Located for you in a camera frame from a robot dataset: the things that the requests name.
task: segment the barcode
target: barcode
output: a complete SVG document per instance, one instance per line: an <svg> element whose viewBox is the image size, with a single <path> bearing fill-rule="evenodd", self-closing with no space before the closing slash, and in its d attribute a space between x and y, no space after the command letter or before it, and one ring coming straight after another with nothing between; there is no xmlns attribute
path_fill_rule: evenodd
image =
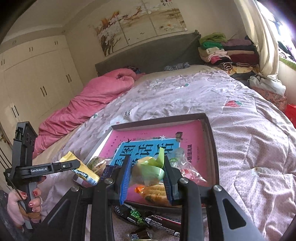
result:
<svg viewBox="0 0 296 241"><path fill-rule="evenodd" d="M97 181L92 179L90 176L87 177L86 181L89 183L89 184L92 184L93 186L97 185Z"/></svg>

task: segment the hand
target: hand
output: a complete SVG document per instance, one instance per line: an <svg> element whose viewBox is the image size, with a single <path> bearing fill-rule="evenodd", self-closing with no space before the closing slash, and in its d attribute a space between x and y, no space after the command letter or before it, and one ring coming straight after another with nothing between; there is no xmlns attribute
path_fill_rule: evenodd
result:
<svg viewBox="0 0 296 241"><path fill-rule="evenodd" d="M41 181L38 182L40 184L46 179L45 176L41 177ZM19 190L19 193L22 195L22 198L24 200L27 199L27 194L25 192L22 192ZM36 197L35 199L31 200L29 202L29 207L32 208L33 213L39 213L42 211L42 199L40 197L41 190L39 188L36 188L33 190L33 195ZM15 223L16 227L21 228L22 225L25 222L25 219L28 220L28 218L25 215L21 214L18 201L21 201L21 197L18 195L16 190L12 190L8 195L8 203L7 203L7 212L13 222ZM32 219L32 222L38 223L40 219Z"/></svg>

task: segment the wardrobe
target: wardrobe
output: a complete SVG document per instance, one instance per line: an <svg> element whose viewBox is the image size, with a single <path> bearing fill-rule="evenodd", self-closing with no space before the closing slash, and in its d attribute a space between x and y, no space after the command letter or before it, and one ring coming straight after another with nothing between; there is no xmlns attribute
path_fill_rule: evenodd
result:
<svg viewBox="0 0 296 241"><path fill-rule="evenodd" d="M41 122L83 89L64 35L35 39L0 54L0 123L11 143L17 122Z"/></svg>

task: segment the red bag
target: red bag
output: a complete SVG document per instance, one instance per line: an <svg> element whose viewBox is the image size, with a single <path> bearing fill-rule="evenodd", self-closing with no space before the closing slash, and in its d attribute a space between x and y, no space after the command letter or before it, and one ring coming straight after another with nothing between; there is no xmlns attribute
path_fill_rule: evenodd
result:
<svg viewBox="0 0 296 241"><path fill-rule="evenodd" d="M288 104L285 114L296 128L296 105Z"/></svg>

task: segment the open box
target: open box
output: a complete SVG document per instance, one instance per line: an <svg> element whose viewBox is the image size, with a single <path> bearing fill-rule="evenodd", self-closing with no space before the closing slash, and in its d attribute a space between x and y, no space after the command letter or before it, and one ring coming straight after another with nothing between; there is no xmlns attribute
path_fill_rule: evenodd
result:
<svg viewBox="0 0 296 241"><path fill-rule="evenodd" d="M166 153L182 147L187 159L207 180L207 185L219 184L217 152L212 129L205 113L170 116L111 126L86 157L84 163L87 164L95 156L103 156L114 157L111 165L121 165L127 154L135 162L136 157L140 159L144 156L158 154L159 146L165 148ZM134 187L129 188L126 202L142 210L181 212L180 208L150 204L134 192Z"/></svg>

